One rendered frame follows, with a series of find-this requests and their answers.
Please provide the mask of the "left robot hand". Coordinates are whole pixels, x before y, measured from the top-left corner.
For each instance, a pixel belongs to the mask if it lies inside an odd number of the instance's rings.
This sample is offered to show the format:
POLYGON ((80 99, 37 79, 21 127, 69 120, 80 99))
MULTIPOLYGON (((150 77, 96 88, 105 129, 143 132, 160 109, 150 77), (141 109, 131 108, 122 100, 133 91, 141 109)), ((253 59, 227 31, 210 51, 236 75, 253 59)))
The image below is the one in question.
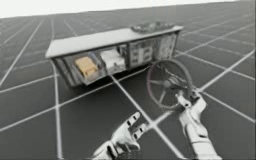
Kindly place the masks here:
POLYGON ((115 147, 117 154, 123 154, 141 149, 138 140, 144 133, 147 132, 148 126, 146 123, 140 124, 133 129, 135 123, 141 117, 140 112, 135 112, 127 118, 112 134, 111 143, 115 147))

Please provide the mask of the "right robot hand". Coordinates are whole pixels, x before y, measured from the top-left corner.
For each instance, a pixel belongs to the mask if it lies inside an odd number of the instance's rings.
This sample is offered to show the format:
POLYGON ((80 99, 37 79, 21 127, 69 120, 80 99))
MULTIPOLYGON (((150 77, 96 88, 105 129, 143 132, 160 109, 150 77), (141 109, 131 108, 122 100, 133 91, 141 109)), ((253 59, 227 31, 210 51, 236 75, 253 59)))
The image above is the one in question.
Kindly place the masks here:
POLYGON ((183 111, 179 115, 179 120, 183 128, 192 125, 197 131, 203 132, 204 126, 201 123, 201 114, 207 106, 202 95, 193 90, 190 100, 188 100, 183 91, 179 91, 175 97, 182 106, 183 111))

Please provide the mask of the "dark steering wheel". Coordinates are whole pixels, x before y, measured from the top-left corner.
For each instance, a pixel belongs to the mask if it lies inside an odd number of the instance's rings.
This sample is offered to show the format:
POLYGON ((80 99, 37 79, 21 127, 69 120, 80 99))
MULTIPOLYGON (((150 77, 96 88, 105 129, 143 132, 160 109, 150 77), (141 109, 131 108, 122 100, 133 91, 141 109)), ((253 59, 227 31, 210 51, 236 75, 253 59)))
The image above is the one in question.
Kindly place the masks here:
POLYGON ((175 59, 153 63, 146 76, 146 87, 151 100, 161 109, 173 111, 180 107, 176 95, 192 96, 193 82, 187 68, 175 59))

